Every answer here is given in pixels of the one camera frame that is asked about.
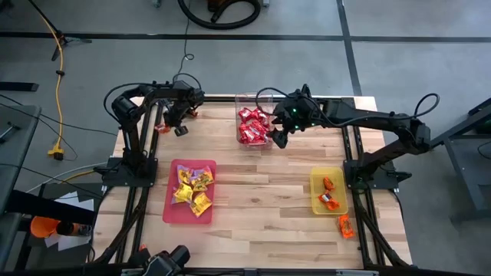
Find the pink plastic bin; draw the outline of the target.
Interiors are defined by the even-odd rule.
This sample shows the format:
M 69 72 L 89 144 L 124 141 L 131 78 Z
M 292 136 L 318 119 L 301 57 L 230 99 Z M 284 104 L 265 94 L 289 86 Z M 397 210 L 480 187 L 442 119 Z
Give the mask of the pink plastic bin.
M 169 178 L 166 188 L 166 199 L 163 208 L 163 221 L 168 224 L 178 225 L 208 225 L 213 218 L 214 205 L 211 205 L 205 212 L 196 217 L 188 203 L 173 203 L 173 194 L 178 188 L 178 165 L 190 169 L 202 169 L 208 166 L 216 178 L 216 162 L 211 159 L 174 159 L 170 164 Z

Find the white paper sheets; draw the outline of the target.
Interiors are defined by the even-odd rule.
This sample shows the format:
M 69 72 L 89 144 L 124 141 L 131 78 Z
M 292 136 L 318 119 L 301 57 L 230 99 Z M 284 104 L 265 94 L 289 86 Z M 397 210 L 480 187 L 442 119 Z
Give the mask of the white paper sheets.
M 55 201 L 68 205 L 73 205 L 90 211 L 94 210 L 94 200 L 89 199 L 81 202 L 78 198 L 77 192 L 70 192 L 58 199 L 55 199 Z M 44 242 L 47 248 L 50 248 L 54 245 L 58 249 L 58 251 L 63 251 L 69 248 L 86 245 L 90 241 L 90 239 L 90 236 L 64 236 L 53 233 L 48 238 L 46 238 Z

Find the dark bottle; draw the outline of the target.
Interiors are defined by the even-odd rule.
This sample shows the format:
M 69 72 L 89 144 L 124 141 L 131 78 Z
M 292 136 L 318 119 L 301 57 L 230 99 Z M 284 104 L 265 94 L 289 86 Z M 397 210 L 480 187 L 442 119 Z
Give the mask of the dark bottle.
M 59 222 L 56 226 L 56 232 L 65 236 L 90 236 L 92 227 L 72 222 Z

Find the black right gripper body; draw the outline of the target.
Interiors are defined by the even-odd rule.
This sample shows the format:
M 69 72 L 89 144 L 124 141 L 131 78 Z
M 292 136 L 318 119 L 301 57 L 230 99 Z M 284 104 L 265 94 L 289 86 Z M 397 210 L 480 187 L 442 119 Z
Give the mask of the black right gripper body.
M 284 149 L 288 143 L 288 135 L 295 132 L 304 132 L 309 127 L 326 126 L 324 114 L 320 105 L 310 94 L 296 90 L 287 94 L 283 100 L 276 104 L 272 111 L 274 125 L 280 125 L 269 132 L 273 142 Z

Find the yellow plastic bin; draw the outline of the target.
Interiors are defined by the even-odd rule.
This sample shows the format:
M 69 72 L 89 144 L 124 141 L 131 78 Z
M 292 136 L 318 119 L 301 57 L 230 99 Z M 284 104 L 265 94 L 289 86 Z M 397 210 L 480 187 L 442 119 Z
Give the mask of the yellow plastic bin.
M 335 190 L 328 192 L 323 184 L 323 178 L 328 177 L 335 186 Z M 328 192 L 339 204 L 340 208 L 329 210 L 326 205 L 318 199 L 318 196 Z M 346 196 L 346 184 L 343 171 L 338 167 L 315 167 L 310 173 L 310 195 L 311 209 L 316 215 L 344 215 L 348 212 L 348 201 Z

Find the black flat bar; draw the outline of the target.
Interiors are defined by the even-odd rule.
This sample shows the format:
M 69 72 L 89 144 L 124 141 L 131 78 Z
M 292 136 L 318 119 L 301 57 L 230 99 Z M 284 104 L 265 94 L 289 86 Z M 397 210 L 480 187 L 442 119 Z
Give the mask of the black flat bar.
M 3 91 L 36 92 L 38 88 L 36 83 L 0 81 L 0 90 Z

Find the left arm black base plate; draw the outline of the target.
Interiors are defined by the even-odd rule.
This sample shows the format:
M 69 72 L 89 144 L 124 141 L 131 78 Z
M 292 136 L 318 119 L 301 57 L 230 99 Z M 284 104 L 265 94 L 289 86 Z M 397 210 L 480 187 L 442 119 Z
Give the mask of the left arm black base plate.
M 156 180 L 157 167 L 158 159 L 148 159 L 145 171 L 138 175 L 123 163 L 122 157 L 112 157 L 102 180 L 105 186 L 151 187 Z

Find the black metal beam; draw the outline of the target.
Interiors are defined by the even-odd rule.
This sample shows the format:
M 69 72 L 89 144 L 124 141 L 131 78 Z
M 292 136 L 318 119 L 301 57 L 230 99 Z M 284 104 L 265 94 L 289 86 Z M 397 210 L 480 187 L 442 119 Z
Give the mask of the black metal beam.
M 83 225 L 91 225 L 95 218 L 94 211 L 18 190 L 13 190 L 10 193 L 2 212 L 41 216 Z

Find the black tripod stand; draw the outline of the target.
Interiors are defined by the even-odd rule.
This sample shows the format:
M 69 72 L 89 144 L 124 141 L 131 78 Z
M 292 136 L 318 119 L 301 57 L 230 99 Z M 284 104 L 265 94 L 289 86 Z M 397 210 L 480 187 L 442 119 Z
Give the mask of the black tripod stand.
M 63 50 L 70 44 L 74 42 L 80 42 L 83 44 L 90 44 L 92 42 L 91 39 L 83 39 L 83 38 L 75 38 L 66 36 L 61 30 L 57 29 L 54 24 L 48 19 L 48 17 L 44 14 L 44 12 L 38 7 L 38 5 L 33 0 L 28 0 L 31 6 L 35 9 L 35 11 L 39 14 L 44 24 L 47 26 L 49 31 L 51 32 L 51 36 L 55 40 L 55 50 L 53 55 L 51 56 L 52 61 L 56 61 L 63 54 Z

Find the black device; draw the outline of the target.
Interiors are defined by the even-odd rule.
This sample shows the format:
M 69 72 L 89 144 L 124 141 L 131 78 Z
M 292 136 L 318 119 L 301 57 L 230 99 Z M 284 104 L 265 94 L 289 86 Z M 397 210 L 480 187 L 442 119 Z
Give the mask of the black device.
M 128 263 L 141 268 L 141 276 L 177 276 L 189 259 L 189 249 L 185 245 L 178 245 L 171 252 L 161 251 L 153 256 L 148 248 L 138 250 L 130 256 Z

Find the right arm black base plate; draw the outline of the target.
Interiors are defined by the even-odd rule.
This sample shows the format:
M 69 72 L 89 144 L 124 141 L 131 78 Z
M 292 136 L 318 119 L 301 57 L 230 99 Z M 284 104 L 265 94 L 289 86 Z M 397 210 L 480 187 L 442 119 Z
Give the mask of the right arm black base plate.
M 397 171 L 392 161 L 377 167 L 373 174 L 362 176 L 357 164 L 356 160 L 343 164 L 346 185 L 350 190 L 398 189 L 400 182 L 412 176 L 410 172 Z

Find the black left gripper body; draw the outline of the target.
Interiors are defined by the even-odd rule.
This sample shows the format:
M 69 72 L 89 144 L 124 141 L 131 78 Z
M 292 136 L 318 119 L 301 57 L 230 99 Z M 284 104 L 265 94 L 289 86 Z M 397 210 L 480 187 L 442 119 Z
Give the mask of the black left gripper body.
M 188 134 L 186 126 L 182 125 L 183 118 L 188 114 L 189 110 L 195 110 L 204 103 L 204 97 L 185 98 L 183 100 L 167 100 L 164 112 L 164 123 L 174 129 L 176 136 Z

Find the grey metal stand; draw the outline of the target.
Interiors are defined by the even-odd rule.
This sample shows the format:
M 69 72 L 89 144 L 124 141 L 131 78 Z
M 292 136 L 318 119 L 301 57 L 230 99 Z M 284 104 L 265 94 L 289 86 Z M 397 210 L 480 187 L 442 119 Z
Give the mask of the grey metal stand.
M 432 139 L 444 146 L 473 209 L 450 217 L 453 223 L 491 219 L 491 98 L 472 108 L 467 118 Z

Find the clear plastic bin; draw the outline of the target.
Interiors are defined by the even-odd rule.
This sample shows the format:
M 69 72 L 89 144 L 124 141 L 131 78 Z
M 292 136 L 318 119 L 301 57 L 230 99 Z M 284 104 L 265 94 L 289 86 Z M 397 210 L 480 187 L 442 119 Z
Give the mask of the clear plastic bin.
M 273 95 L 271 92 L 265 92 L 263 94 L 260 94 L 259 96 L 256 96 L 256 93 L 241 93 L 237 94 L 235 97 L 235 115 L 236 115 L 236 139 L 239 142 L 239 126 L 241 124 L 246 124 L 249 125 L 250 120 L 255 120 L 253 115 L 251 115 L 251 118 L 248 122 L 242 123 L 241 120 L 239 119 L 238 112 L 240 109 L 247 107 L 251 111 L 253 111 L 255 108 L 259 108 L 261 111 L 266 113 L 269 116 L 269 122 L 268 123 L 263 123 L 265 127 L 268 127 L 269 131 L 273 129 L 272 125 L 272 116 L 271 113 L 275 107 L 275 104 L 273 103 Z M 251 129 L 251 131 L 255 135 L 260 135 L 260 133 L 257 130 Z M 249 144 L 243 144 L 240 143 L 240 146 L 245 149 L 245 150 L 270 150 L 272 148 L 272 138 L 269 137 L 269 142 L 265 145 L 260 145 L 260 146 L 251 146 Z

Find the grey side table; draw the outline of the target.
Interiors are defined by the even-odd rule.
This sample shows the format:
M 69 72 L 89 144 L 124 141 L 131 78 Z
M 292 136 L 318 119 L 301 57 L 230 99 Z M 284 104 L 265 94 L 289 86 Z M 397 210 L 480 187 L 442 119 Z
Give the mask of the grey side table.
M 32 105 L 0 107 L 0 215 L 7 209 L 40 113 Z

